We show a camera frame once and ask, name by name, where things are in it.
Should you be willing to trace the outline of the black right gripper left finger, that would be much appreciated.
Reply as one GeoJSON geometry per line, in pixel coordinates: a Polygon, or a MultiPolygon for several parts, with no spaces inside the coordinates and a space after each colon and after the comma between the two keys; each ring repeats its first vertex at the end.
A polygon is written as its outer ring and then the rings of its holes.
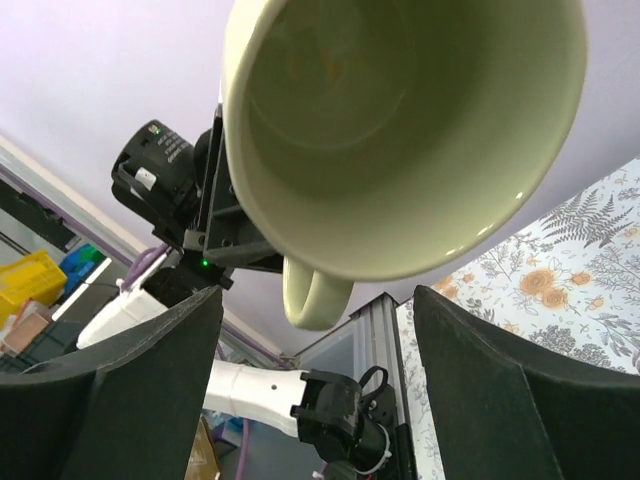
{"type": "Polygon", "coordinates": [[[4,479],[182,479],[223,318],[204,289],[76,352],[1,376],[4,479]]]}

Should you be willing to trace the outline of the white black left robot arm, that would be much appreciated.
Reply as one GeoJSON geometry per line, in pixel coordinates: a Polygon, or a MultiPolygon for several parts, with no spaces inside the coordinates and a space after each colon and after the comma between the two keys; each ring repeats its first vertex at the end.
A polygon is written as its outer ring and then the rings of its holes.
{"type": "MultiPolygon", "coordinates": [[[[239,205],[226,160],[222,111],[196,144],[158,120],[125,145],[112,190],[151,221],[182,266],[223,290],[234,268],[276,271],[282,258],[239,205]]],[[[274,427],[314,446],[328,464],[347,462],[363,479],[399,473],[396,401],[388,370],[359,380],[320,370],[265,370],[215,361],[204,406],[274,427]]]]}

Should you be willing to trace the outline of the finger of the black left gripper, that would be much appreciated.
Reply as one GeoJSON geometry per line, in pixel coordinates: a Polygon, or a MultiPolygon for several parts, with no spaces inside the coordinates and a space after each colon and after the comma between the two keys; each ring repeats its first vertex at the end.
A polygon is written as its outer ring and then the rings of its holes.
{"type": "Polygon", "coordinates": [[[207,140],[202,182],[203,258],[220,268],[280,273],[282,255],[248,218],[232,185],[221,107],[215,110],[207,140]]]}

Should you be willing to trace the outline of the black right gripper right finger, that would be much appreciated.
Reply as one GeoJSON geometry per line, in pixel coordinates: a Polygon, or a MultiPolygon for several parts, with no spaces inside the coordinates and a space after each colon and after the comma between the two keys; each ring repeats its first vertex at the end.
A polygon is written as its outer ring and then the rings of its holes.
{"type": "Polygon", "coordinates": [[[425,286],[413,310],[446,478],[638,478],[638,376],[542,348],[425,286]]]}

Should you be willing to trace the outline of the light green mug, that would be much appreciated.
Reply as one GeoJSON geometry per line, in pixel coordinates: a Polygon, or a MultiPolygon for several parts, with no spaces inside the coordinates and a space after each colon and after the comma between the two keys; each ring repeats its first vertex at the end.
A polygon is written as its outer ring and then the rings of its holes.
{"type": "Polygon", "coordinates": [[[332,328],[506,224],[578,109],[578,1],[237,1],[221,97],[236,196],[283,256],[285,316],[332,328]]]}

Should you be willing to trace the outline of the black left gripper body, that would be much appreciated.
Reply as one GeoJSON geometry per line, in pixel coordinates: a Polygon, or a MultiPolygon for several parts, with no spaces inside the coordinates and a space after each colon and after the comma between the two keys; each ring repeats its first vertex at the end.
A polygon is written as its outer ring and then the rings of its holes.
{"type": "Polygon", "coordinates": [[[111,170],[114,197],[148,221],[167,245],[185,246],[189,231],[202,232],[202,182],[209,128],[195,144],[158,120],[141,127],[111,170]]]}

